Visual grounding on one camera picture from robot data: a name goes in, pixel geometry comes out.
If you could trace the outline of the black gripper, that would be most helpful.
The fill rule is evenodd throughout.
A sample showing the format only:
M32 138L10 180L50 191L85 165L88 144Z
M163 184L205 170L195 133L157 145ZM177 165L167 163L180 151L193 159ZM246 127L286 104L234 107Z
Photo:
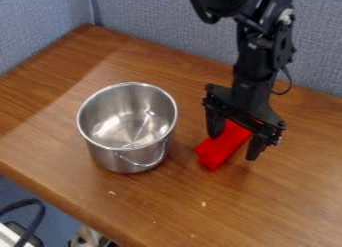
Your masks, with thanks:
M203 106L208 136L215 139L231 120L251 131L246 159L255 161L268 145L279 143L286 122L270 105L268 82L242 81L232 87L207 84Z

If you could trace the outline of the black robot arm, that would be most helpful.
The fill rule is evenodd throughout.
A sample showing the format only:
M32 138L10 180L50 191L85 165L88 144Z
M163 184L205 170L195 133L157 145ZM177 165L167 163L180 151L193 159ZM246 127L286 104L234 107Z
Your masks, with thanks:
M203 106L207 133L217 137L231 120L252 133L246 159L254 161L279 143L287 125L270 106L276 76L287 73L296 48L292 0L189 0L200 20L215 24L223 18L236 23L238 60L230 87L205 86Z

